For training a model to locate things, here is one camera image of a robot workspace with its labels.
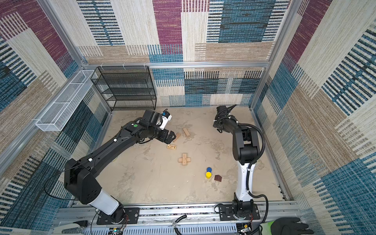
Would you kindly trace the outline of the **cow picture wood block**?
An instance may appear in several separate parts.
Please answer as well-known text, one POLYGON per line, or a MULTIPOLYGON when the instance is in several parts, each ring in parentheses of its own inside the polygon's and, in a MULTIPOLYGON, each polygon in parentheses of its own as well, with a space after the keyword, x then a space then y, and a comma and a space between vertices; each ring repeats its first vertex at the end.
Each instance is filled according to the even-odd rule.
POLYGON ((169 144, 169 145, 167 145, 167 149, 176 150, 177 146, 169 144))

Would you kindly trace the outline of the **wood block numbered 31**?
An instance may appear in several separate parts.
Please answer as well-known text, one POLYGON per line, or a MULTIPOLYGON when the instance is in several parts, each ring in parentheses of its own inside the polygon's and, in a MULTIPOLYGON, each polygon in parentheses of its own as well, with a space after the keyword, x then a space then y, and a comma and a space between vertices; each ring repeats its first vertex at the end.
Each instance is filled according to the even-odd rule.
POLYGON ((183 155, 182 155, 182 165, 187 165, 187 163, 188 163, 187 153, 183 153, 183 155))

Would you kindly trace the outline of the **wood block numbered 72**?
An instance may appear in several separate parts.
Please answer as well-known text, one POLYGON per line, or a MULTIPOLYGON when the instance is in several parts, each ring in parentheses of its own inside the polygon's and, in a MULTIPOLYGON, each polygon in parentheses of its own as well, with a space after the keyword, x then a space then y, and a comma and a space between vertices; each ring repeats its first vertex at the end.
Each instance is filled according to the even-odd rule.
POLYGON ((178 162, 179 163, 182 163, 182 164, 186 164, 186 163, 189 163, 189 162, 191 162, 191 158, 190 157, 187 157, 187 158, 179 158, 178 159, 178 162))

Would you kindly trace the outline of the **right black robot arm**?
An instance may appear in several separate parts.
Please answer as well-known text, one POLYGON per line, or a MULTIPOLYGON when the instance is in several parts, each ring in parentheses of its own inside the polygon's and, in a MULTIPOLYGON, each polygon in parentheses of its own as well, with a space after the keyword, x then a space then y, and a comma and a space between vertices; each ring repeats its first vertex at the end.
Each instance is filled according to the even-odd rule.
POLYGON ((219 206, 221 220, 260 219, 254 204, 255 199, 263 198, 266 202, 266 211, 263 219, 266 219, 269 209, 269 201, 266 195, 256 195, 252 191, 253 174, 257 161, 265 151, 265 138, 262 131, 253 124, 241 123, 231 111, 232 106, 218 106, 217 114, 213 121, 213 127, 219 133, 232 134, 233 157, 238 164, 238 183, 234 193, 234 199, 230 206, 219 206))

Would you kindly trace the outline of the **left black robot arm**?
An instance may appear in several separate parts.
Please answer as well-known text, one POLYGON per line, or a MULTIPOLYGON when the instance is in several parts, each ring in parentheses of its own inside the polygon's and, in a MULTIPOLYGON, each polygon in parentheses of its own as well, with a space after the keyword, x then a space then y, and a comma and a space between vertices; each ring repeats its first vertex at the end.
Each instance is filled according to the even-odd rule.
POLYGON ((71 159, 65 164, 64 187, 79 202, 90 205, 118 222, 125 216, 123 205, 108 194, 96 177, 121 153, 136 144, 159 140, 170 144, 175 140, 173 131, 165 127, 172 116, 168 110, 157 113, 146 110, 142 117, 128 122, 101 147, 79 160, 71 159))

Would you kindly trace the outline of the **black green gloved hand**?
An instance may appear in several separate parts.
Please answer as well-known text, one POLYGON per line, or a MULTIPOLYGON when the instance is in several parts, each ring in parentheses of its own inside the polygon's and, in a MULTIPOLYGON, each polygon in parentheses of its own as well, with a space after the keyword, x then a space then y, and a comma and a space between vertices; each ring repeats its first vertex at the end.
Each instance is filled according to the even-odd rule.
POLYGON ((283 217, 259 226, 261 235, 313 235, 308 225, 298 217, 283 217))

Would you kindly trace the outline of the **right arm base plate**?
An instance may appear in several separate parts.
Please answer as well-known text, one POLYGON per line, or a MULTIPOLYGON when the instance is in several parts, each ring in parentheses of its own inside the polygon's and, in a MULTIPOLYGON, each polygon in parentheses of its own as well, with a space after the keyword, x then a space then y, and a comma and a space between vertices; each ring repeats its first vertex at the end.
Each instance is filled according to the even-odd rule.
POLYGON ((220 221, 232 220, 259 220, 260 214, 257 204, 251 204, 252 208, 246 206, 245 209, 234 209, 230 204, 217 204, 214 212, 219 214, 220 221))

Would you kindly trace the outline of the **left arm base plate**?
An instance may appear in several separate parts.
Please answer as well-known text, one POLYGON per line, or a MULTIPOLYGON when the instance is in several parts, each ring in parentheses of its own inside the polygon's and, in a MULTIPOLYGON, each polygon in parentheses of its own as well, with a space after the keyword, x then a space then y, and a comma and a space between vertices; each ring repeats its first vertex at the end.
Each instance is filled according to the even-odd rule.
POLYGON ((113 214, 107 215, 100 211, 97 225, 125 225, 137 224, 140 214, 140 208, 123 208, 119 207, 113 214))

